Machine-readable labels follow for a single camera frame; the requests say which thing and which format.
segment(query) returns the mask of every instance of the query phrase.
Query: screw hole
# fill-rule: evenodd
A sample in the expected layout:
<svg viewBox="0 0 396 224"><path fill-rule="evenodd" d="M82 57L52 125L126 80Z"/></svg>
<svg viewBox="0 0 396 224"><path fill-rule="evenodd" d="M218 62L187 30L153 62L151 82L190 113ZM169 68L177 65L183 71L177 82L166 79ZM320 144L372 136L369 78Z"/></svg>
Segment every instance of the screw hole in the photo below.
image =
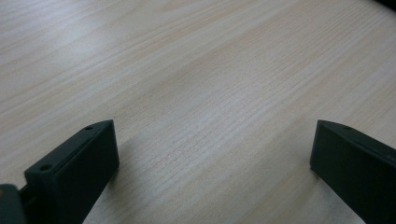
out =
<svg viewBox="0 0 396 224"><path fill-rule="evenodd" d="M51 167L52 167L51 164L43 165L40 167L40 171L41 172L48 171Z"/></svg>

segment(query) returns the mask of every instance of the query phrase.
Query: table surface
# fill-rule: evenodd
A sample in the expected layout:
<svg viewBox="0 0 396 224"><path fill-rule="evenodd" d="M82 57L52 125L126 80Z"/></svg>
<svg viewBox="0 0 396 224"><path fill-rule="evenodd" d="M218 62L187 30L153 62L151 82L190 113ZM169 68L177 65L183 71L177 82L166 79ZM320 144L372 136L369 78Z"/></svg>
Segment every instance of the table surface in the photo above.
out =
<svg viewBox="0 0 396 224"><path fill-rule="evenodd" d="M368 0L0 4L0 179L114 119L85 223L363 223L309 169L316 123L396 147L396 14Z"/></svg>

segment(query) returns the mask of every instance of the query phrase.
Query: light wood surface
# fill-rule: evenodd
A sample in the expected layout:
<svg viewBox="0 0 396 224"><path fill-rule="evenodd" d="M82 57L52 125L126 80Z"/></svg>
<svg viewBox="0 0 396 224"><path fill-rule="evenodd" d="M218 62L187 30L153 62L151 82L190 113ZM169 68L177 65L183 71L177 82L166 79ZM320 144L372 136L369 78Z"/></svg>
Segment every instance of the light wood surface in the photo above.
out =
<svg viewBox="0 0 396 224"><path fill-rule="evenodd" d="M396 14L368 0L0 3L0 179L114 119L85 223L363 223L309 170L318 119L396 147Z"/></svg>

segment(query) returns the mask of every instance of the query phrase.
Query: wood grain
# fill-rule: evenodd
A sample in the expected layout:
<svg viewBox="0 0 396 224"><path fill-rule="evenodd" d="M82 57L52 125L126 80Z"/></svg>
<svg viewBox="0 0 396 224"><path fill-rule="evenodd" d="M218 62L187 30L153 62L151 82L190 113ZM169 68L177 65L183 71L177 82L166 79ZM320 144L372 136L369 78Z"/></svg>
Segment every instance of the wood grain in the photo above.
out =
<svg viewBox="0 0 396 224"><path fill-rule="evenodd" d="M85 223L363 223L309 170L318 119L396 147L396 14L368 0L0 3L0 179L114 119Z"/></svg>

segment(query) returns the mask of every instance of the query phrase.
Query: wooden table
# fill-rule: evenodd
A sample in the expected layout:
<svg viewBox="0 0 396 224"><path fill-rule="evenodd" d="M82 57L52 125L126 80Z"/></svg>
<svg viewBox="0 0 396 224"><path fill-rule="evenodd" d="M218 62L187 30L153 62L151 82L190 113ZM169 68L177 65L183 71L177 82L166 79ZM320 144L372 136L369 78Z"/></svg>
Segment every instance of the wooden table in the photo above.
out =
<svg viewBox="0 0 396 224"><path fill-rule="evenodd" d="M396 147L396 14L368 0L0 4L0 179L114 119L85 223L362 223L309 170L318 119Z"/></svg>

